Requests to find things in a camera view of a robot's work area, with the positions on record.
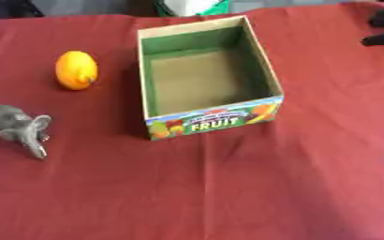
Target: orange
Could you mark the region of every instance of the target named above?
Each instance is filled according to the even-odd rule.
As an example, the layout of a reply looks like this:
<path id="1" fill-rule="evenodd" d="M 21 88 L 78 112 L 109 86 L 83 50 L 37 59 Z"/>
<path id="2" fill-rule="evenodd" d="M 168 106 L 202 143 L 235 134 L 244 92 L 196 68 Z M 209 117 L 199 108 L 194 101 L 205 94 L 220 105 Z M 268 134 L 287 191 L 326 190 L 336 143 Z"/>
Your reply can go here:
<path id="1" fill-rule="evenodd" d="M 85 52 L 64 53 L 56 62 L 55 71 L 58 82 L 71 90 L 86 89 L 97 80 L 97 64 Z"/>

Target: background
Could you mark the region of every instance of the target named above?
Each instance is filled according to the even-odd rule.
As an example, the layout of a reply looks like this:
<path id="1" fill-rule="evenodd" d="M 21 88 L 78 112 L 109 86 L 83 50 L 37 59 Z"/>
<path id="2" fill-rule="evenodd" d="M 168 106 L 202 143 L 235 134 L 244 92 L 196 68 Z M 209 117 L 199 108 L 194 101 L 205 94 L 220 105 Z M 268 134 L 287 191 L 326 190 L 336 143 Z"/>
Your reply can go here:
<path id="1" fill-rule="evenodd" d="M 152 16 L 152 0 L 32 0 L 46 15 L 131 14 Z M 346 0 L 232 0 L 231 11 L 289 5 L 334 4 Z"/>

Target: gray elephant figurine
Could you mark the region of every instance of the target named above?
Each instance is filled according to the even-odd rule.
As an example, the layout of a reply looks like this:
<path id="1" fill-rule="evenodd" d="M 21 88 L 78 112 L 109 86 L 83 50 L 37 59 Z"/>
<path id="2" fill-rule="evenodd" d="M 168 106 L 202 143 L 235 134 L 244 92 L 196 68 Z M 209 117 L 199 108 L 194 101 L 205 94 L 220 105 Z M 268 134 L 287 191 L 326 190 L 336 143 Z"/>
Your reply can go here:
<path id="1" fill-rule="evenodd" d="M 46 128 L 51 120 L 48 115 L 32 118 L 21 109 L 0 105 L 0 138 L 19 142 L 36 158 L 44 159 L 47 152 L 41 142 L 50 138 Z"/>

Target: red tablecloth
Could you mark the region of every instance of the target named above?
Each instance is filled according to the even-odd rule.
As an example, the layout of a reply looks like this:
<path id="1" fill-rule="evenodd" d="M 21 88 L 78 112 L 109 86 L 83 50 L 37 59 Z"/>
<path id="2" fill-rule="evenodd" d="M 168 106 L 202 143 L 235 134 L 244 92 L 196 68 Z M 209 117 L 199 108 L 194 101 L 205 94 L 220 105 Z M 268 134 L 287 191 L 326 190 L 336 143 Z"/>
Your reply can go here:
<path id="1" fill-rule="evenodd" d="M 53 117 L 45 163 L 0 141 L 0 240 L 384 240 L 384 47 L 360 44 L 376 9 L 248 12 L 277 119 L 160 142 L 143 138 L 136 31 L 205 18 L 0 21 L 0 103 Z M 69 50 L 96 58 L 95 87 L 57 86 Z"/>

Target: cardboard box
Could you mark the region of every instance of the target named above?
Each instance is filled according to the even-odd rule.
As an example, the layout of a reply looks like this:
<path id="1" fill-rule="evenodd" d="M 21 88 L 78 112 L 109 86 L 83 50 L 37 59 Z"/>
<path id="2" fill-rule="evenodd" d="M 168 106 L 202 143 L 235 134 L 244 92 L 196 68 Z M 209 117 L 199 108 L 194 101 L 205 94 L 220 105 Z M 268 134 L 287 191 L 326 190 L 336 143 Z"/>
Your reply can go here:
<path id="1" fill-rule="evenodd" d="M 153 140 L 273 120 L 284 94 L 246 17 L 139 31 Z"/>

